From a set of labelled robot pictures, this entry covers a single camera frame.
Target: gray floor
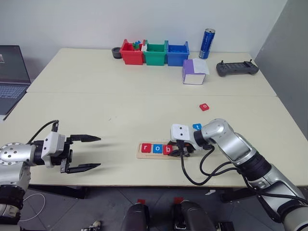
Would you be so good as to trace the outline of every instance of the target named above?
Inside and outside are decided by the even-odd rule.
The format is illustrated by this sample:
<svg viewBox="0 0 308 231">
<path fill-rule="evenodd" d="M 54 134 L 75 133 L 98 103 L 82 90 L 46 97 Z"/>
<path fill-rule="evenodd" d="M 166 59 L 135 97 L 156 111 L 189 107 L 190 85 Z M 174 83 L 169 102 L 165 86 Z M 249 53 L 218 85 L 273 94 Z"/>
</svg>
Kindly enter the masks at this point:
<svg viewBox="0 0 308 231">
<path fill-rule="evenodd" d="M 307 188 L 302 191 L 308 195 Z M 28 190 L 26 196 L 40 193 Z M 19 222 L 30 230 L 79 231 L 88 227 L 94 220 L 103 221 L 103 231 L 119 231 L 127 209 L 145 199 L 151 214 L 152 231 L 169 231 L 170 208 L 174 197 L 198 203 L 214 222 L 232 221 L 236 231 L 283 231 L 282 224 L 273 222 L 265 213 L 256 198 L 249 198 L 224 204 L 219 200 L 221 191 L 211 195 L 206 189 L 168 188 L 93 188 L 87 199 L 78 200 L 49 193 L 42 213 L 25 222 Z M 22 210 L 22 218 L 34 216 L 43 205 L 39 195 L 30 197 Z"/>
</svg>

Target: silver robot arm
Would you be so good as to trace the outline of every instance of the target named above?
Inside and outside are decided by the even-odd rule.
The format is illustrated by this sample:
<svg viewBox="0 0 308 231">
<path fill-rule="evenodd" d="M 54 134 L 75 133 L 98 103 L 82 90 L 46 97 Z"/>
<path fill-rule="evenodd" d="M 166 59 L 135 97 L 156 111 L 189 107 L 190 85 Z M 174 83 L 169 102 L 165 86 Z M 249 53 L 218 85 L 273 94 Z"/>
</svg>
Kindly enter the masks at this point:
<svg viewBox="0 0 308 231">
<path fill-rule="evenodd" d="M 246 182 L 259 192 L 258 200 L 274 221 L 282 222 L 286 231 L 308 231 L 308 206 L 301 191 L 243 136 L 234 132 L 224 119 L 214 119 L 198 131 L 186 125 L 173 124 L 171 141 L 184 141 L 196 150 L 216 143 Z M 273 194 L 294 198 L 275 197 Z"/>
<path fill-rule="evenodd" d="M 52 130 L 43 141 L 33 141 L 47 125 Z M 73 141 L 91 142 L 101 138 L 90 135 L 71 135 L 65 139 L 57 132 L 59 121 L 44 125 L 27 143 L 12 142 L 0 148 L 0 230 L 20 230 L 16 224 L 20 219 L 23 197 L 30 182 L 30 167 L 45 165 L 47 168 L 60 165 L 61 173 L 76 173 L 90 170 L 100 164 L 82 164 L 69 167 L 72 162 Z"/>
</svg>

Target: laptop keyboard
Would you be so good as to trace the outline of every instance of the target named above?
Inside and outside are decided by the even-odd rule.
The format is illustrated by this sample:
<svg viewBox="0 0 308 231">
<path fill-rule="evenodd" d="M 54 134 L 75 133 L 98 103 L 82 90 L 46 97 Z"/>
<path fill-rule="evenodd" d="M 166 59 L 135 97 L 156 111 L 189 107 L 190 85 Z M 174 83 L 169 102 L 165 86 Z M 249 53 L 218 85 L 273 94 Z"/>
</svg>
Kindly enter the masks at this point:
<svg viewBox="0 0 308 231">
<path fill-rule="evenodd" d="M 0 86 L 0 98 L 17 99 L 26 87 Z"/>
</svg>

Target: white table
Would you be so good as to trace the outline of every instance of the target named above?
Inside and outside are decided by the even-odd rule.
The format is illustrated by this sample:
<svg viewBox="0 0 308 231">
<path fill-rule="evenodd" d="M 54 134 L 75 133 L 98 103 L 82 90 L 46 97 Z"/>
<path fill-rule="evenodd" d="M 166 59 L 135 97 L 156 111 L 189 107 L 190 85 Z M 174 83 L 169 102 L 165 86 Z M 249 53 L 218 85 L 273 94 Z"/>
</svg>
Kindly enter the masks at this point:
<svg viewBox="0 0 308 231">
<path fill-rule="evenodd" d="M 197 57 L 191 52 L 189 58 Z M 243 62 L 248 53 L 211 53 L 210 75 L 200 86 L 182 84 L 182 67 L 125 65 L 111 50 L 61 49 L 28 88 L 28 92 L 75 92 L 162 95 L 276 96 L 261 71 L 255 75 L 219 77 L 216 64 Z"/>
<path fill-rule="evenodd" d="M 207 103 L 202 112 L 199 104 Z M 265 158 L 296 185 L 308 185 L 308 142 L 277 97 L 127 95 L 80 93 L 27 93 L 3 124 L 0 141 L 27 142 L 46 122 L 59 119 L 61 134 L 102 137 L 93 143 L 75 142 L 72 166 L 102 163 L 77 174 L 60 174 L 59 167 L 31 168 L 32 184 L 52 185 L 173 185 L 192 186 L 182 173 L 180 160 L 137 159 L 142 141 L 167 141 L 172 123 L 206 124 L 213 118 L 226 119 Z M 43 139 L 50 129 L 38 138 Z M 196 181 L 203 153 L 185 162 Z M 218 149 L 204 169 L 213 170 L 227 161 Z M 244 186 L 235 172 L 210 180 L 207 186 Z"/>
</svg>

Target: black remote controller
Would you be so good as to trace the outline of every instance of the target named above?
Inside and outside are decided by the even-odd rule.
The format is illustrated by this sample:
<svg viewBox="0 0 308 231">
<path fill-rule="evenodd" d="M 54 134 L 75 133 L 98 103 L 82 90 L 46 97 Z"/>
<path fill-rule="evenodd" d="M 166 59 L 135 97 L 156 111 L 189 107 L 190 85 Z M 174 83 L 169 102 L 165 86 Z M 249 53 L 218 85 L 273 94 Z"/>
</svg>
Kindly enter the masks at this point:
<svg viewBox="0 0 308 231">
<path fill-rule="evenodd" d="M 226 75 L 239 75 L 239 74 L 255 74 L 259 71 L 259 68 L 250 61 L 244 61 L 242 63 L 227 63 L 223 60 L 216 65 L 219 76 L 225 77 Z"/>
</svg>

